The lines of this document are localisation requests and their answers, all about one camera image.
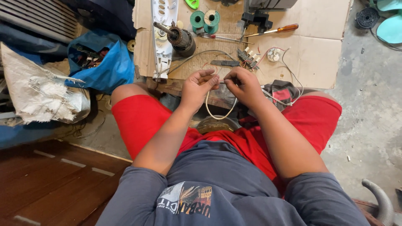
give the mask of orange screwdriver handle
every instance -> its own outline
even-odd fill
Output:
[[[284,32],[284,31],[293,31],[299,28],[299,24],[292,24],[284,27],[280,27],[277,30],[277,33]]]

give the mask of blue plastic bag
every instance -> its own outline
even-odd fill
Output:
[[[104,47],[110,50],[106,54],[101,64],[95,68],[82,70],[76,64],[76,58],[82,52],[71,48],[71,45],[81,44],[100,51]],[[70,77],[83,80],[82,82],[65,81],[70,87],[94,88],[111,94],[113,90],[123,84],[133,83],[134,80],[134,60],[133,54],[128,51],[127,43],[119,36],[103,30],[93,30],[74,39],[68,45],[68,61],[70,64]]]

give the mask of knee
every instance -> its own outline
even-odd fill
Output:
[[[325,97],[325,98],[328,98],[328,99],[330,99],[330,100],[333,100],[333,101],[339,103],[334,97],[332,97],[331,95],[329,95],[329,94],[327,94],[327,93],[321,92],[321,91],[309,92],[309,93],[303,94],[302,96],[303,96],[303,97],[305,97],[305,96]]]
[[[148,92],[144,90],[144,85],[146,86],[144,83],[133,83],[118,86],[111,95],[112,106],[127,97],[135,95],[149,95]]]

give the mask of gray t-shirt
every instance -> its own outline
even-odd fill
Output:
[[[224,141],[200,141],[165,176],[128,167],[96,226],[369,226],[330,173],[271,180]]]

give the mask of person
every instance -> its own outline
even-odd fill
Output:
[[[97,226],[369,225],[320,157],[342,112],[333,97],[309,92],[280,112],[237,67],[224,83],[259,125],[201,135],[189,123],[219,88],[213,72],[184,81],[173,113],[144,84],[114,90],[112,113],[133,164]]]

